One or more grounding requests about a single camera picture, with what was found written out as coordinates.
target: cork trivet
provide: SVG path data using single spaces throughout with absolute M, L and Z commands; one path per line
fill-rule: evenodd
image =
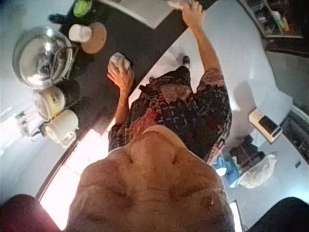
M 97 53 L 106 43 L 107 31 L 103 24 L 96 22 L 89 25 L 92 30 L 91 38 L 82 43 L 82 49 L 89 54 Z

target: plastic bag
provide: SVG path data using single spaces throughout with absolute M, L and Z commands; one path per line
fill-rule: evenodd
M 167 0 L 166 2 L 171 7 L 178 9 L 178 10 L 182 10 L 184 4 L 187 4 L 187 3 L 191 4 L 192 0 Z
M 261 186 L 266 182 L 275 170 L 277 162 L 276 153 L 266 156 L 257 165 L 246 171 L 239 179 L 238 184 L 248 189 L 253 189 Z

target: stainless steel bowl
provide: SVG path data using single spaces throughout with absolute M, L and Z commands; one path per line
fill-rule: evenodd
M 50 27 L 33 28 L 15 45 L 13 69 L 27 86 L 45 89 L 65 76 L 72 54 L 71 43 L 62 33 Z

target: white container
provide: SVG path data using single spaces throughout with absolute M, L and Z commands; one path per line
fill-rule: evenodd
M 78 117 L 72 110 L 65 110 L 45 125 L 47 136 L 62 148 L 68 148 L 76 139 Z
M 69 39 L 75 42 L 86 43 L 90 40 L 92 30 L 90 27 L 74 24 L 69 30 Z

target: black countertop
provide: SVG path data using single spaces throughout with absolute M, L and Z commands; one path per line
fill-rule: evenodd
M 70 79 L 81 88 L 82 100 L 71 109 L 80 119 L 78 138 L 90 128 L 103 133 L 111 123 L 118 104 L 119 90 L 107 77 L 107 64 L 116 52 L 124 54 L 133 65 L 135 81 L 132 90 L 153 67 L 157 60 L 184 32 L 186 25 L 180 12 L 173 11 L 155 29 L 104 3 L 94 1 L 92 9 L 83 18 L 68 14 L 68 22 L 60 31 L 68 35 L 72 24 L 89 25 L 101 22 L 107 29 L 106 44 L 97 54 L 77 55 Z

